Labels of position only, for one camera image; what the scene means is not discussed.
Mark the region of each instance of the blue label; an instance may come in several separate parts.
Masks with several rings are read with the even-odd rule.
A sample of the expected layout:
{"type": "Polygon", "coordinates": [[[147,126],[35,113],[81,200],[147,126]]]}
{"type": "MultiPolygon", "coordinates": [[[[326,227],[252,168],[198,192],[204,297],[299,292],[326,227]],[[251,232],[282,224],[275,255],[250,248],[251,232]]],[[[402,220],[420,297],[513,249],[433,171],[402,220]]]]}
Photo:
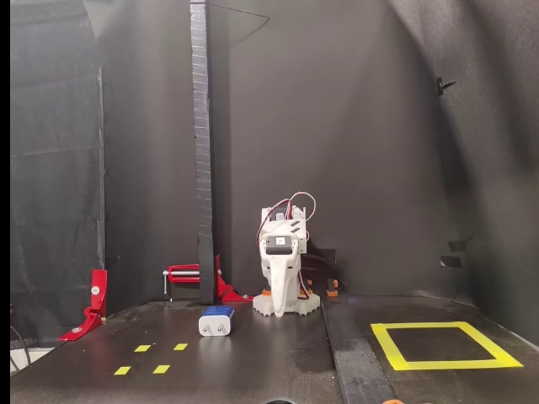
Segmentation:
{"type": "Polygon", "coordinates": [[[232,317],[234,309],[229,306],[208,307],[202,316],[227,316],[232,317]]]}

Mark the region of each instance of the white wire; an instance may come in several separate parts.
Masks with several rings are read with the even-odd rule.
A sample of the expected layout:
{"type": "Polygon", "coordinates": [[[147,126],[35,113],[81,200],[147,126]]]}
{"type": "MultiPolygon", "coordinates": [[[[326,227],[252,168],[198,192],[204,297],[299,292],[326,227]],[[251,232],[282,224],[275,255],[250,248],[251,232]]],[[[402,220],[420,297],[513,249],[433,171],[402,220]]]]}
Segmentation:
{"type": "MultiPolygon", "coordinates": [[[[277,204],[273,205],[269,211],[268,211],[268,214],[266,215],[266,217],[264,218],[264,220],[262,221],[262,223],[260,224],[260,227],[259,227],[259,230],[257,231],[256,233],[256,246],[258,247],[259,246],[259,238],[260,238],[260,232],[262,231],[262,227],[264,227],[264,224],[265,222],[268,220],[268,218],[270,217],[271,215],[271,212],[273,212],[276,208],[278,208],[279,206],[283,205],[285,202],[288,202],[286,204],[286,213],[285,213],[285,218],[286,219],[290,219],[290,215],[292,214],[292,199],[295,198],[297,195],[307,195],[309,198],[312,199],[312,202],[313,202],[313,207],[312,207],[312,212],[311,214],[309,215],[309,217],[307,217],[305,219],[305,221],[308,221],[309,219],[312,218],[312,216],[314,215],[314,212],[316,211],[317,209],[317,200],[314,199],[314,197],[309,194],[308,192],[304,192],[304,191],[298,191],[296,192],[295,194],[292,195],[291,198],[287,198],[287,199],[283,199],[281,202],[278,202],[277,204]]],[[[307,231],[307,241],[309,240],[309,232],[307,231]]]]}
{"type": "Polygon", "coordinates": [[[289,199],[289,202],[288,202],[288,206],[286,207],[286,218],[287,219],[290,219],[290,215],[291,215],[291,209],[292,209],[292,200],[297,196],[297,195],[306,195],[308,196],[309,198],[312,199],[312,202],[313,202],[313,207],[312,207],[312,212],[311,214],[309,215],[309,217],[307,217],[305,219],[305,221],[308,221],[309,219],[312,218],[312,216],[314,215],[314,212],[316,211],[317,209],[317,200],[314,199],[314,197],[309,194],[308,192],[303,192],[303,191],[299,191],[299,192],[296,192],[295,194],[292,195],[292,197],[289,199]]]}
{"type": "Polygon", "coordinates": [[[302,271],[299,270],[299,271],[297,272],[297,274],[299,275],[298,278],[299,278],[300,284],[301,284],[300,289],[303,290],[303,293],[305,293],[305,297],[308,299],[308,298],[309,298],[309,291],[307,290],[307,288],[306,288],[305,285],[303,284],[302,271]]]}

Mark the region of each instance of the yellow square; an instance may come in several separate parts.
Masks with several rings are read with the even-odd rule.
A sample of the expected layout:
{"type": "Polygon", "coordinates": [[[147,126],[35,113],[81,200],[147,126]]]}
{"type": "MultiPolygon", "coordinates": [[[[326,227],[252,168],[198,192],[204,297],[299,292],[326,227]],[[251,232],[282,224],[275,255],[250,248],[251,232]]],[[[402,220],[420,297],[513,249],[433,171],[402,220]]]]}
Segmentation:
{"type": "Polygon", "coordinates": [[[151,347],[151,345],[139,345],[135,349],[135,352],[146,352],[150,347],[151,347]]]}
{"type": "Polygon", "coordinates": [[[393,324],[371,324],[372,331],[382,346],[387,360],[395,370],[438,370],[438,369],[490,369],[521,368],[520,364],[502,348],[482,335],[467,322],[403,322],[393,324]],[[432,360],[408,362],[389,336],[388,329],[394,328],[451,328],[463,330],[468,336],[485,348],[495,359],[482,360],[432,360]]]}
{"type": "Polygon", "coordinates": [[[115,371],[115,376],[127,375],[127,372],[129,372],[129,369],[131,369],[130,366],[122,366],[118,368],[118,370],[115,371]]]}
{"type": "Polygon", "coordinates": [[[155,368],[155,370],[153,371],[153,374],[162,375],[168,370],[169,367],[170,367],[169,364],[160,364],[157,368],[155,368]]]}

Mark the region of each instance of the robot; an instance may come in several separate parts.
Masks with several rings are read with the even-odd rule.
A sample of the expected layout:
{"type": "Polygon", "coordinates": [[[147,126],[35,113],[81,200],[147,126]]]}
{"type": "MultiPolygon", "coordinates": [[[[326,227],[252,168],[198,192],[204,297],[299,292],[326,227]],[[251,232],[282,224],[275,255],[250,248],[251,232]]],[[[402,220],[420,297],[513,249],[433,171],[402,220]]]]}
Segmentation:
{"type": "Polygon", "coordinates": [[[271,291],[255,296],[253,308],[265,316],[282,317],[287,312],[306,315],[320,307],[320,297],[305,288],[300,272],[301,254],[307,252],[307,220],[305,208],[291,206],[291,198],[262,209],[257,243],[262,274],[271,291]]]}

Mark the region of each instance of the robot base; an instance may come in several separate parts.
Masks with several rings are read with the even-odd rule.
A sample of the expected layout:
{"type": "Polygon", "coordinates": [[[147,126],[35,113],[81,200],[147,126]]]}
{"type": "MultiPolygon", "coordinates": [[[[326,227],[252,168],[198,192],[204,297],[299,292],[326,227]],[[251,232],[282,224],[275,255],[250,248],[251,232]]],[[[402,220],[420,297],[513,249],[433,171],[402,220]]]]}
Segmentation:
{"type": "MultiPolygon", "coordinates": [[[[300,316],[305,316],[318,307],[320,307],[320,296],[313,293],[306,300],[298,299],[295,305],[286,306],[285,313],[295,312],[300,316]]],[[[274,313],[271,296],[255,296],[253,298],[253,308],[265,316],[271,316],[274,313]]]]}

